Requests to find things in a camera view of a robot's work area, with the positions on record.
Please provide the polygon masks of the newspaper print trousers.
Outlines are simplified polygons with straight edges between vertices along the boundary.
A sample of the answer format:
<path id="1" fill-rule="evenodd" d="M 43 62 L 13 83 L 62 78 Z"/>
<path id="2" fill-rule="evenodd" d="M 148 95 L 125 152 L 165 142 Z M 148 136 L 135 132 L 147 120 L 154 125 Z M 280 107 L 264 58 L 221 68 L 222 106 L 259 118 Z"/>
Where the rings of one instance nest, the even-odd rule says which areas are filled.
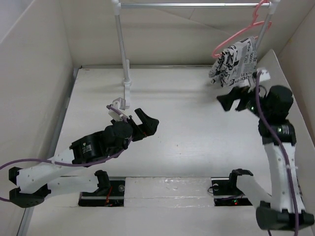
<path id="1" fill-rule="evenodd" d="M 234 87 L 250 79 L 257 65 L 255 44 L 251 36 L 224 49 L 209 71 L 210 85 Z"/>

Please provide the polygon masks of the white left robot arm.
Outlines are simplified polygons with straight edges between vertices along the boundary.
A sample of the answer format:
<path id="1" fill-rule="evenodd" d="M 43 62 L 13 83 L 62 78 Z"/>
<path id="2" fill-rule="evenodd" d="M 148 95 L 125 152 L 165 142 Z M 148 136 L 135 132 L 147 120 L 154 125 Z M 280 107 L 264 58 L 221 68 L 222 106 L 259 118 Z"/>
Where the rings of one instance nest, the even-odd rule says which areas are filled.
<path id="1" fill-rule="evenodd" d="M 111 183 L 106 171 L 98 170 L 90 177 L 69 176 L 69 173 L 119 157 L 131 142 L 154 135 L 159 120 L 138 108 L 135 113 L 141 124 L 136 124 L 132 116 L 112 106 L 107 108 L 112 120 L 104 130 L 74 141 L 66 150 L 47 160 L 34 159 L 35 166 L 10 168 L 8 179 L 16 187 L 10 190 L 8 201 L 21 208 L 30 208 L 48 198 L 72 192 L 108 194 Z"/>

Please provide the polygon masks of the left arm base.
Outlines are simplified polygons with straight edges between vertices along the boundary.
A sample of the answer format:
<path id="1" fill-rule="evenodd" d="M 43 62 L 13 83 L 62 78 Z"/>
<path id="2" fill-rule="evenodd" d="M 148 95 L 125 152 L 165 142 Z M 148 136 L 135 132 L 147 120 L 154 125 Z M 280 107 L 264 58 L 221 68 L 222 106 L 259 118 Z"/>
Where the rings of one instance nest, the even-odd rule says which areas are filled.
<path id="1" fill-rule="evenodd" d="M 80 207 L 123 207 L 126 179 L 109 178 L 111 187 L 103 194 L 81 192 L 78 200 Z"/>

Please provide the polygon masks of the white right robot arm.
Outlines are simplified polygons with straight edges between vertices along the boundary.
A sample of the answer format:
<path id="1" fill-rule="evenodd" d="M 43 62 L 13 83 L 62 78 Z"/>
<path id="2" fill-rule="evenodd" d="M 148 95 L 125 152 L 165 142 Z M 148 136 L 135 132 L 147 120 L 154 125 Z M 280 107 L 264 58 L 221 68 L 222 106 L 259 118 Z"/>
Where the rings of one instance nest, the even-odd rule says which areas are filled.
<path id="1" fill-rule="evenodd" d="M 296 135 L 286 118 L 293 105 L 293 94 L 284 86 L 272 86 L 264 96 L 258 90 L 234 87 L 228 94 L 217 96 L 225 111 L 235 100 L 236 111 L 249 110 L 259 118 L 258 131 L 269 162 L 272 193 L 268 194 L 249 170 L 232 170 L 227 187 L 242 192 L 255 208 L 262 230 L 293 231 L 312 226 L 315 217 L 307 213 L 299 191 L 295 166 Z"/>

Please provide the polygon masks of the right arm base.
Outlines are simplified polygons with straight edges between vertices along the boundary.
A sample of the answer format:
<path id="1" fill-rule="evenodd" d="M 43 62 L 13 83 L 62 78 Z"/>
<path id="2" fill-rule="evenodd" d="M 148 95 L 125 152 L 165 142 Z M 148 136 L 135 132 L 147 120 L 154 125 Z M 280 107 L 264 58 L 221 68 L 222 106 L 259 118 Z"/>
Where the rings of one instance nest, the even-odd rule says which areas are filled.
<path id="1" fill-rule="evenodd" d="M 230 186 L 228 178 L 212 178 L 208 193 L 212 194 L 216 207 L 252 206 L 242 191 Z"/>

